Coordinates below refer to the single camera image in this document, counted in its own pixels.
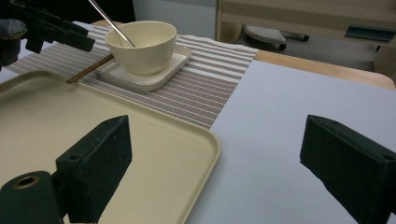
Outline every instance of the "wall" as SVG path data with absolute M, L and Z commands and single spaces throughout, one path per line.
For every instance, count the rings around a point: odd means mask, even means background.
M 137 21 L 165 21 L 183 35 L 216 38 L 217 0 L 134 0 Z

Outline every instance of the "tray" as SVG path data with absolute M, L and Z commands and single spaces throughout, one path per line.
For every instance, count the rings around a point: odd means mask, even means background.
M 216 136 L 47 72 L 0 84 L 0 185 L 32 171 L 53 174 L 55 159 L 120 115 L 129 116 L 134 158 L 99 223 L 185 222 L 218 160 Z
M 106 82 L 128 91 L 155 91 L 165 84 L 190 59 L 192 51 L 175 45 L 170 63 L 160 72 L 149 76 L 138 76 L 125 71 L 115 60 L 103 64 L 96 69 L 98 75 Z

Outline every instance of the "tray rim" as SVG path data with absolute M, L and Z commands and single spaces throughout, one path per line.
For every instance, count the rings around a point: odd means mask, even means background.
M 28 81 L 28 80 L 30 80 L 32 78 L 35 78 L 35 77 L 55 78 L 55 79 L 58 79 L 60 81 L 63 81 L 66 84 L 66 78 L 65 77 L 62 77 L 62 76 L 57 75 L 57 74 L 53 74 L 53 73 L 48 72 L 48 71 L 34 71 L 34 72 L 29 72 L 29 73 L 25 73 L 25 74 L 19 75 L 19 76 L 14 77 L 14 78 L 12 78 L 10 80 L 7 80 L 7 81 L 5 81 L 3 83 L 0 83 L 0 94 L 2 92 L 4 92 L 4 91 L 7 91 L 9 89 L 12 89 L 13 87 L 18 86 L 21 82 Z M 139 109 L 139 110 L 146 110 L 146 111 L 148 111 L 151 114 L 158 114 L 160 116 L 166 117 L 166 118 L 170 119 L 173 123 L 176 122 L 178 125 L 181 125 L 183 127 L 190 126 L 193 129 L 195 129 L 195 130 L 199 130 L 200 132 L 205 133 L 206 138 L 208 138 L 208 139 L 210 138 L 209 140 L 216 146 L 216 152 L 214 153 L 213 161 L 210 162 L 210 166 L 208 167 L 208 171 L 205 174 L 205 177 L 201 181 L 201 185 L 198 186 L 197 192 L 194 194 L 194 197 L 191 199 L 191 203 L 190 203 L 189 207 L 186 207 L 186 212 L 185 212 L 185 214 L 183 214 L 183 217 L 181 219 L 181 223 L 185 223 L 187 221 L 187 219 L 189 218 L 190 213 L 191 213 L 193 207 L 195 206 L 198 198 L 200 197 L 200 195 L 201 195 L 201 193 L 202 193 L 202 191 L 203 191 L 203 189 L 204 189 L 204 187 L 205 187 L 205 185 L 207 183 L 207 180 L 212 175 L 213 170 L 214 170 L 214 168 L 216 167 L 216 165 L 218 163 L 219 155 L 220 155 L 220 152 L 221 152 L 221 146 L 220 146 L 219 139 L 216 137 L 216 135 L 212 131 L 210 131 L 210 130 L 204 128 L 204 127 L 201 127 L 201 126 L 196 125 L 194 123 L 190 123 L 190 122 L 188 122 L 186 120 L 183 120 L 183 119 L 179 119 L 179 118 L 173 117 L 171 115 L 163 113 L 162 111 L 155 110 L 155 109 L 150 108 L 148 106 L 141 105 L 141 104 L 138 104 L 138 103 L 133 102 L 133 101 L 129 101 L 129 100 L 127 100 L 127 99 L 125 99 L 125 98 L 123 98 L 121 96 L 118 96 L 117 94 L 114 94 L 112 92 L 100 90 L 100 89 L 97 89 L 97 88 L 95 88 L 93 86 L 90 86 L 90 85 L 85 84 L 85 83 L 80 83 L 80 82 L 75 82 L 75 83 L 72 83 L 72 84 L 69 84 L 69 85 L 70 85 L 70 87 L 75 87 L 75 88 L 78 88 L 79 86 L 81 86 L 81 88 L 86 88 L 89 91 L 97 91 L 101 95 L 110 95 L 111 97 L 115 97 L 119 101 L 122 101 L 122 102 L 127 103 L 127 104 L 131 104 L 131 105 L 133 105 L 133 107 L 137 107 L 137 109 Z

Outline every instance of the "coaster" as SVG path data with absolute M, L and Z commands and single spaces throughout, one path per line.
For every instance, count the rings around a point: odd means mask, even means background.
M 127 72 L 114 59 L 96 69 L 98 75 L 105 81 L 128 91 L 155 91 L 165 84 L 190 59 L 192 51 L 180 45 L 175 45 L 171 61 L 160 72 L 138 76 Z

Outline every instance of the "chopsticks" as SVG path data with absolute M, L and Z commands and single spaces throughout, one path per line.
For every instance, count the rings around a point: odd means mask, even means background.
M 107 55 L 105 58 L 99 60 L 97 63 L 94 63 L 93 65 L 89 66 L 88 68 L 82 70 L 80 73 L 77 75 L 70 77 L 69 79 L 66 80 L 68 84 L 72 84 L 73 82 L 78 81 L 80 78 L 84 77 L 85 75 L 89 74 L 91 71 L 95 70 L 99 66 L 101 66 L 104 63 L 107 63 L 108 61 L 112 60 L 114 58 L 113 54 Z

